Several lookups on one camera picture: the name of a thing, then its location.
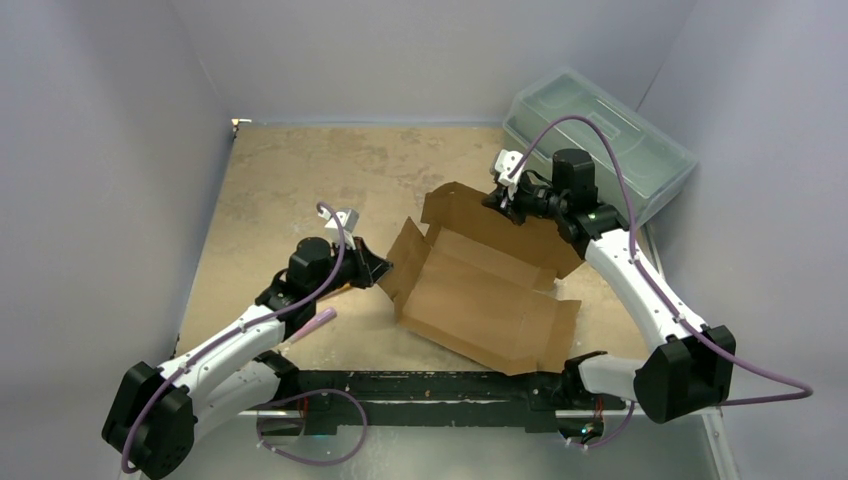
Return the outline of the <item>brown cardboard box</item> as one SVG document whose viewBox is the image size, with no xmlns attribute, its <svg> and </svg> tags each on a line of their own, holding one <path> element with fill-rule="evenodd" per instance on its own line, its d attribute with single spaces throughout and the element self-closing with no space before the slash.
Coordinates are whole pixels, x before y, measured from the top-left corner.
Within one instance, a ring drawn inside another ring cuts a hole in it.
<svg viewBox="0 0 848 480">
<path fill-rule="evenodd" d="M 397 323 L 428 340 L 506 375 L 558 373 L 581 303 L 550 293 L 583 261 L 553 222 L 515 225 L 484 197 L 458 182 L 427 193 L 427 229 L 405 221 L 379 286 Z"/>
</svg>

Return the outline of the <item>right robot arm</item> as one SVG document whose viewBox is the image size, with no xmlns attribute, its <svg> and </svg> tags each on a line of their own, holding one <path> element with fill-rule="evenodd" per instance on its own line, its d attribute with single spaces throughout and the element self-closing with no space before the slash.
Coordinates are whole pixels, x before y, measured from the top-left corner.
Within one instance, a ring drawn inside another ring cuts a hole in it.
<svg viewBox="0 0 848 480">
<path fill-rule="evenodd" d="M 564 399 L 584 407 L 601 394 L 638 403 L 648 418 L 666 423 L 724 402 L 733 364 L 707 343 L 733 353 L 736 341 L 728 328 L 709 327 L 676 295 L 670 312 L 655 287 L 663 280 L 649 264 L 635 262 L 627 221 L 600 200 L 595 163 L 580 149 L 563 149 L 553 158 L 552 177 L 542 179 L 525 169 L 517 151 L 502 150 L 490 172 L 495 190 L 484 205 L 522 225 L 530 218 L 556 223 L 559 236 L 608 283 L 636 323 L 651 354 L 644 362 L 596 351 L 566 361 L 561 381 Z M 700 342 L 685 325 L 698 329 Z"/>
</svg>

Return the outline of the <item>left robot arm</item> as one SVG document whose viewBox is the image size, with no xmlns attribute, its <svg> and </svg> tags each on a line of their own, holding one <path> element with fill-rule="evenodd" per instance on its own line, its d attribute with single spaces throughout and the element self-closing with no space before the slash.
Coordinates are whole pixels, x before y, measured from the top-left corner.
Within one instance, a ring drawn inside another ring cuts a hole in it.
<svg viewBox="0 0 848 480">
<path fill-rule="evenodd" d="M 292 405 L 295 368 L 275 347 L 307 331 L 319 300 L 345 286 L 371 288 L 392 268 L 361 237 L 341 243 L 308 237 L 231 324 L 158 366 L 130 367 L 101 431 L 120 454 L 121 471 L 162 479 L 222 421 L 259 404 Z"/>
</svg>

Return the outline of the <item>purple highlighter marker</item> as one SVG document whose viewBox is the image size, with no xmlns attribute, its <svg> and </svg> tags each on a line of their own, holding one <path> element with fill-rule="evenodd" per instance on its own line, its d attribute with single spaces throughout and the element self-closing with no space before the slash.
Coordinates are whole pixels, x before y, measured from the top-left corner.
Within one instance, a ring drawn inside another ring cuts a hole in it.
<svg viewBox="0 0 848 480">
<path fill-rule="evenodd" d="M 326 308 L 316 313 L 300 329 L 286 339 L 288 343 L 296 343 L 337 317 L 337 311 L 333 307 Z"/>
</svg>

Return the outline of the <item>translucent green plastic toolbox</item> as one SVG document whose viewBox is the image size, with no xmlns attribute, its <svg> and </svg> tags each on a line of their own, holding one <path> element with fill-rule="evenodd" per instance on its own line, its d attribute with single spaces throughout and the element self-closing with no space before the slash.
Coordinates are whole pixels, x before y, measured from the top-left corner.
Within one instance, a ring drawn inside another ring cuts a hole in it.
<svg viewBox="0 0 848 480">
<path fill-rule="evenodd" d="M 525 152 L 551 122 L 566 115 L 589 119 L 609 142 L 621 167 L 638 227 L 680 193 L 697 164 L 689 150 L 568 67 L 545 75 L 516 94 L 502 123 L 505 148 Z M 594 130 L 581 121 L 562 122 L 546 133 L 526 167 L 549 178 L 553 153 L 567 148 L 583 149 L 592 155 L 599 198 L 626 216 L 610 157 Z"/>
</svg>

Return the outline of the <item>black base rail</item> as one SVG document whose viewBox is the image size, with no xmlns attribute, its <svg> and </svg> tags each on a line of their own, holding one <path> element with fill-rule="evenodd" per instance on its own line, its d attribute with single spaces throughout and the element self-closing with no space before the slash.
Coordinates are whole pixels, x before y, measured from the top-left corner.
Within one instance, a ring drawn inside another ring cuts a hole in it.
<svg viewBox="0 0 848 480">
<path fill-rule="evenodd" d="M 626 407 L 617 397 L 569 386 L 562 373 L 482 371 L 300 370 L 282 378 L 267 404 L 304 414 L 308 435 L 362 425 L 557 433 L 567 425 L 566 411 L 589 419 L 597 407 Z"/>
</svg>

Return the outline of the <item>aluminium frame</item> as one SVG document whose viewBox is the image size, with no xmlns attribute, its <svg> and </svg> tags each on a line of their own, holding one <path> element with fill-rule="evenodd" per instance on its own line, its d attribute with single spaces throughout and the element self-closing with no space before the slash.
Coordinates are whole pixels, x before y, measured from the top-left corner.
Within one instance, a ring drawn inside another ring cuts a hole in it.
<svg viewBox="0 0 848 480">
<path fill-rule="evenodd" d="M 203 433 L 162 479 L 736 479 L 723 417 L 657 424 L 634 404 L 521 428 L 341 426 L 308 435 L 298 411 L 255 405 Z"/>
</svg>

